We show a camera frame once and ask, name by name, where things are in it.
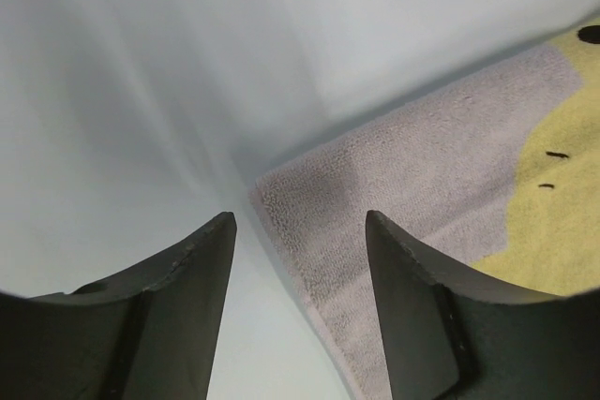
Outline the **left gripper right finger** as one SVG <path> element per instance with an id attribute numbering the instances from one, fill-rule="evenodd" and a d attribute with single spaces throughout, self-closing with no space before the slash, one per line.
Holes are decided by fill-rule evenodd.
<path id="1" fill-rule="evenodd" d="M 366 242 L 396 399 L 595 399 L 599 293 L 525 289 L 369 211 Z"/>

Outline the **yellow-green grey towel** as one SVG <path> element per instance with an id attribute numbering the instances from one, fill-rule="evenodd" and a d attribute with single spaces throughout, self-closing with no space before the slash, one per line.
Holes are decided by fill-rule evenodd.
<path id="1" fill-rule="evenodd" d="M 599 293 L 598 21 L 266 173 L 251 202 L 353 395 L 396 399 L 369 211 L 504 282 Z"/>

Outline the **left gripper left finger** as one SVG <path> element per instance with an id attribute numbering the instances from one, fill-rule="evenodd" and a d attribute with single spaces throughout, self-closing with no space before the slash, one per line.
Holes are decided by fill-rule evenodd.
<path id="1" fill-rule="evenodd" d="M 204 399 L 236 238 L 223 212 L 70 294 L 1 297 L 5 399 Z"/>

